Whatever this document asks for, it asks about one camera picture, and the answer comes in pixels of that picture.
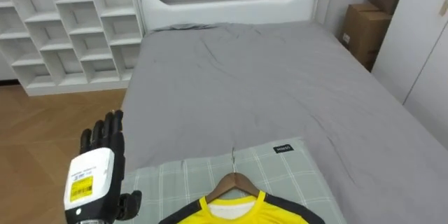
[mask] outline yellow label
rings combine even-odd
[[[92,194],[93,176],[80,179],[71,184],[70,202]]]

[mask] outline white cabinet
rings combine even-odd
[[[448,29],[417,78],[405,108],[448,149]]]
[[[400,0],[397,6],[372,74],[401,103],[448,21],[448,14],[439,15],[444,1]]]
[[[372,74],[448,148],[448,0],[400,0]]]
[[[143,30],[133,0],[0,0],[0,53],[28,95],[126,88]]]

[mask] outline yellow jersey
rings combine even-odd
[[[205,197],[189,203],[160,224],[242,224],[297,223],[324,224],[306,207],[260,191],[258,197],[215,199],[207,204]]]

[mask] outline robotic hand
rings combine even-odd
[[[120,194],[125,175],[122,111],[109,112],[80,138],[80,155],[70,163],[64,208],[68,224],[112,224],[140,209],[141,192]]]

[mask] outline white wardrobe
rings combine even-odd
[[[374,77],[448,149],[448,0],[400,0]]]

